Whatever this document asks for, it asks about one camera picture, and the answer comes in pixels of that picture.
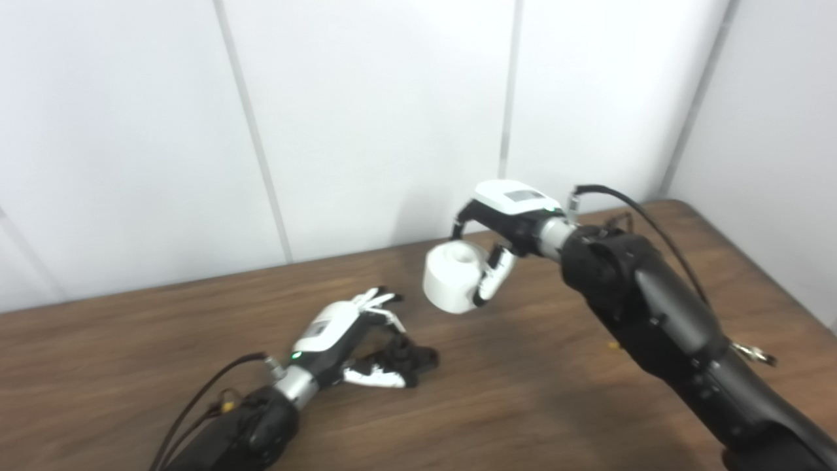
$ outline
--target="metal clip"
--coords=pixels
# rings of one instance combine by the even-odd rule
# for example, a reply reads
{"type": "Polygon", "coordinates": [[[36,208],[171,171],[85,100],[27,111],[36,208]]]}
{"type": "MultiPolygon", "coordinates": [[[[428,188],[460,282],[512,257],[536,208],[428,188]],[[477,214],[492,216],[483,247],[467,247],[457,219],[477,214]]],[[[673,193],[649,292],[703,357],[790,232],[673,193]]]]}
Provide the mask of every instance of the metal clip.
{"type": "Polygon", "coordinates": [[[276,358],[273,358],[272,356],[264,359],[264,366],[267,367],[267,371],[271,376],[273,376],[275,381],[285,378],[288,374],[288,371],[282,366],[282,364],[276,361],[276,358]]]}
{"type": "Polygon", "coordinates": [[[567,223],[575,225],[578,222],[578,205],[581,203],[581,198],[577,194],[570,195],[570,202],[567,205],[567,223]]]}
{"type": "Polygon", "coordinates": [[[764,363],[773,367],[778,364],[778,359],[775,356],[769,355],[758,347],[732,342],[732,348],[752,362],[764,363]]]}

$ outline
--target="robot finger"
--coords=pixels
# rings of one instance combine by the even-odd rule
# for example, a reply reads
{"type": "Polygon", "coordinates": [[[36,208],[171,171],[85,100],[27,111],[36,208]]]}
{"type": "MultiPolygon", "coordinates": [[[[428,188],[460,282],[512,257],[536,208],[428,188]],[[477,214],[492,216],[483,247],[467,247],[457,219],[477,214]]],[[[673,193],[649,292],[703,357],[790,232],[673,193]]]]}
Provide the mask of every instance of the robot finger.
{"type": "Polygon", "coordinates": [[[357,296],[352,298],[352,302],[355,303],[359,308],[361,308],[361,310],[363,310],[362,306],[368,303],[370,299],[375,298],[375,295],[378,294],[378,292],[382,291],[381,288],[382,287],[374,287],[363,294],[358,294],[357,296]]]}
{"type": "Polygon", "coordinates": [[[343,381],[371,387],[407,387],[407,381],[397,371],[385,370],[378,364],[358,361],[343,368],[343,381]]]}
{"type": "Polygon", "coordinates": [[[378,309],[378,308],[366,308],[363,312],[364,313],[380,314],[380,315],[386,317],[387,318],[387,323],[395,326],[395,328],[398,329],[398,332],[400,332],[402,334],[404,332],[407,332],[407,330],[404,328],[403,324],[401,324],[401,320],[392,311],[388,311],[386,309],[378,309]]]}

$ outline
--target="black arm segment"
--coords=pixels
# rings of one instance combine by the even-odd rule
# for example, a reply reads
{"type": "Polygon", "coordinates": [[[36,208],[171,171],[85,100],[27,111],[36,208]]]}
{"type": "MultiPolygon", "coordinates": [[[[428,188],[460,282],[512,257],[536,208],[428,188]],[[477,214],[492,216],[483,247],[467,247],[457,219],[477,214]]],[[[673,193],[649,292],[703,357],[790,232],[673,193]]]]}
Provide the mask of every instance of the black arm segment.
{"type": "Polygon", "coordinates": [[[732,349],[715,314],[641,235],[576,230],[562,274],[646,372],[725,447],[730,471],[837,471],[837,444],[732,349]]]}
{"type": "Polygon", "coordinates": [[[210,422],[164,471],[263,471],[298,428],[296,408],[273,386],[263,386],[210,422]]]}

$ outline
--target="white spool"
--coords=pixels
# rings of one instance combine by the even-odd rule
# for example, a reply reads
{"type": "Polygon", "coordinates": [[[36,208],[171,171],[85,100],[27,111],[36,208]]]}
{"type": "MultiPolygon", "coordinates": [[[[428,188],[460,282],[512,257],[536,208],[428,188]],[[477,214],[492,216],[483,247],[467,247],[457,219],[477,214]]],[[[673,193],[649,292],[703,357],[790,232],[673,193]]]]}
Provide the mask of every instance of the white spool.
{"type": "Polygon", "coordinates": [[[437,308],[462,314],[475,308],[488,252],[468,241],[449,241],[434,247],[424,262],[424,295],[437,308]]]}

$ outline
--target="small label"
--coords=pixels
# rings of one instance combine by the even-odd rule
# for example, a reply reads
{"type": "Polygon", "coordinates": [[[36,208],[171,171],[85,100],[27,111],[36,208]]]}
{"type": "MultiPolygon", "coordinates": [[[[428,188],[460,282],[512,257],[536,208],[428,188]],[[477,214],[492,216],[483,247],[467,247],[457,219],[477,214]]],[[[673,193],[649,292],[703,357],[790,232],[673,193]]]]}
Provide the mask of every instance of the small label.
{"type": "Polygon", "coordinates": [[[326,330],[326,327],[328,327],[328,323],[330,322],[330,319],[312,322],[311,325],[308,326],[306,332],[302,334],[301,338],[310,339],[312,337],[318,337],[324,330],[326,330]]]}

